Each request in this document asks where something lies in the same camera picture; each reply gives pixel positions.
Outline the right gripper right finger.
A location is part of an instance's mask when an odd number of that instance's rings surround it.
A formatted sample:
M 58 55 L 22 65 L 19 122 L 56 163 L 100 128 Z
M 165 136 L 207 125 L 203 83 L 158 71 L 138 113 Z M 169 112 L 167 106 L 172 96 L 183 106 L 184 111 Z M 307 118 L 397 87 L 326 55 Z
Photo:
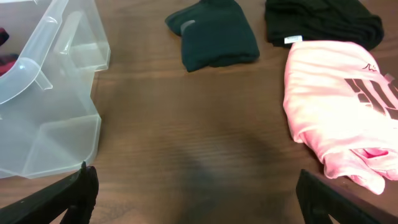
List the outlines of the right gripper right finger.
M 306 224 L 397 224 L 397 217 L 332 183 L 302 169 L 296 195 Z

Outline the pink printed t-shirt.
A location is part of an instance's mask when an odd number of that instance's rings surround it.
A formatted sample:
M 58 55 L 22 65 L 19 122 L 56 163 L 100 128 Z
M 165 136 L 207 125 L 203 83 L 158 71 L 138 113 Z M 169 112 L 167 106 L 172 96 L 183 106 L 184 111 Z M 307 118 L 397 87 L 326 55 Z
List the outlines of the pink printed t-shirt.
M 284 86 L 292 138 L 316 154 L 329 179 L 346 176 L 377 195 L 397 179 L 397 80 L 365 48 L 294 43 Z

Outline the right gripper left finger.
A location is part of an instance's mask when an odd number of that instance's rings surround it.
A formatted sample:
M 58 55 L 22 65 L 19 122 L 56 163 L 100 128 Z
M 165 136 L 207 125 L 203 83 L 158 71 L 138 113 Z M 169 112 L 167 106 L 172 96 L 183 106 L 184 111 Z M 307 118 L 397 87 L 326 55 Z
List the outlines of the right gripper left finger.
M 99 192 L 95 167 L 80 170 L 1 209 L 1 224 L 51 223 L 64 213 L 61 224 L 89 224 Z

